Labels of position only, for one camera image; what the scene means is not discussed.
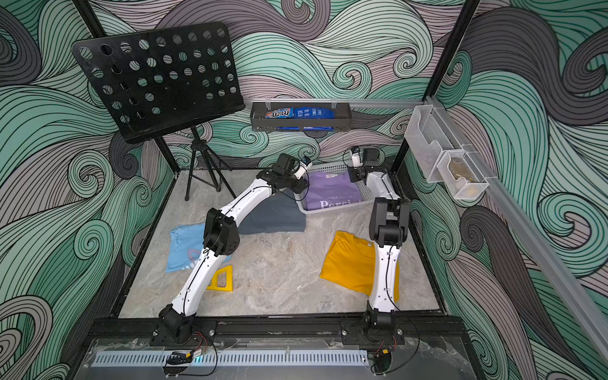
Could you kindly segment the grey t-shirt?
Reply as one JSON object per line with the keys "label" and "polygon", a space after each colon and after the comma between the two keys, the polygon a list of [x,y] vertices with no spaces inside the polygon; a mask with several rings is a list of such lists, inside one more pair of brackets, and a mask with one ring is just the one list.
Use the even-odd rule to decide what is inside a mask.
{"label": "grey t-shirt", "polygon": [[294,193],[284,190],[260,203],[237,228],[240,235],[303,232],[306,216],[300,212]]}

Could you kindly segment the purple t-shirt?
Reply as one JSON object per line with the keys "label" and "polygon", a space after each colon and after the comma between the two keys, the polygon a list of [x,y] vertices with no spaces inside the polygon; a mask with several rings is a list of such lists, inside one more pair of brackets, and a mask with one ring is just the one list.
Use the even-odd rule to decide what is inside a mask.
{"label": "purple t-shirt", "polygon": [[359,203],[363,198],[347,173],[314,172],[310,174],[310,187],[304,200],[306,210],[316,211]]}

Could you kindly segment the yellow t-shirt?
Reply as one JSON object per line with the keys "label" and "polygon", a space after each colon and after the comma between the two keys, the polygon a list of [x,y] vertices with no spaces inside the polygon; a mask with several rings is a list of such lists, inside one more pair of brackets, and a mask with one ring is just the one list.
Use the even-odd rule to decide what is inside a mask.
{"label": "yellow t-shirt", "polygon": [[381,312],[397,308],[399,300],[400,249],[380,246],[338,231],[326,254],[320,277],[369,297],[370,306]]}

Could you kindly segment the light blue t-shirt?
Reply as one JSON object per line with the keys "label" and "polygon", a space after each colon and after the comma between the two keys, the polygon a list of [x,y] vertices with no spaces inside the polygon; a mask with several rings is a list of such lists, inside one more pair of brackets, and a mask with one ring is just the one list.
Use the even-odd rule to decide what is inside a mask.
{"label": "light blue t-shirt", "polygon": [[205,224],[180,225],[170,231],[166,273],[194,269],[204,248]]}

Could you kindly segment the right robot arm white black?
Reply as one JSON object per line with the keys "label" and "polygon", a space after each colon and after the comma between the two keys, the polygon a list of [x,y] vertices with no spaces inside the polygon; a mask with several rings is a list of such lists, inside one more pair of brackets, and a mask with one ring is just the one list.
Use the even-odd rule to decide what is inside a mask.
{"label": "right robot arm white black", "polygon": [[372,166],[370,150],[354,146],[348,149],[351,163],[348,176],[353,183],[362,181],[374,197],[369,236],[375,249],[374,282],[362,321],[348,330],[369,345],[397,345],[398,258],[408,236],[409,201],[397,194],[389,173]]}

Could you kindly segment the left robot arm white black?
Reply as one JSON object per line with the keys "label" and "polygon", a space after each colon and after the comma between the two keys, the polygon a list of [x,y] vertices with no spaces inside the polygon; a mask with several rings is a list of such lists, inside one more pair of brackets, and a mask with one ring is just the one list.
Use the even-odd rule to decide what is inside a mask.
{"label": "left robot arm white black", "polygon": [[281,154],[276,163],[260,171],[233,201],[207,212],[201,255],[177,296],[158,315],[160,331],[165,337],[178,345],[191,340],[196,312],[207,286],[225,258],[239,246],[238,227],[257,206],[285,188],[294,194],[308,189],[311,167],[312,160],[307,156],[297,159]]}

